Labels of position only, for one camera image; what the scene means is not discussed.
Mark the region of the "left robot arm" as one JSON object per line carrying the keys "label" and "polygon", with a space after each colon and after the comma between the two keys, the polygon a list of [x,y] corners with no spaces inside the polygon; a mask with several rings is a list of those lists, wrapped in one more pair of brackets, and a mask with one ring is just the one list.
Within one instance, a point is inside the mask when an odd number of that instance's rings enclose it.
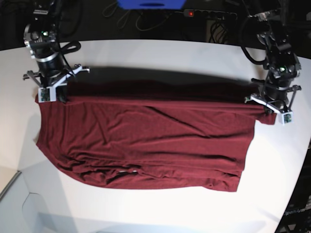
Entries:
{"label": "left robot arm", "polygon": [[[258,26],[257,38],[265,46],[266,55],[261,61],[255,60],[249,54],[243,42],[244,31],[250,22]],[[268,113],[289,115],[296,92],[301,90],[300,86],[291,85],[300,75],[301,64],[279,15],[275,11],[267,11],[248,16],[240,26],[239,42],[246,58],[267,71],[264,80],[251,79],[259,87],[259,91],[245,100],[253,100],[263,105]]]}

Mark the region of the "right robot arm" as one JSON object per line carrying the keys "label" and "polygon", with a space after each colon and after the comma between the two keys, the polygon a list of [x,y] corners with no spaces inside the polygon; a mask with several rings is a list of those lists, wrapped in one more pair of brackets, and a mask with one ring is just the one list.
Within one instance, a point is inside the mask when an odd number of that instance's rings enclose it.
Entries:
{"label": "right robot arm", "polygon": [[62,0],[36,0],[31,22],[23,33],[25,47],[36,61],[38,71],[27,71],[23,79],[38,86],[38,102],[67,101],[67,84],[80,72],[90,72],[88,67],[76,64],[71,67],[66,54],[78,51],[81,43],[72,41],[60,45],[60,23],[63,14]]}

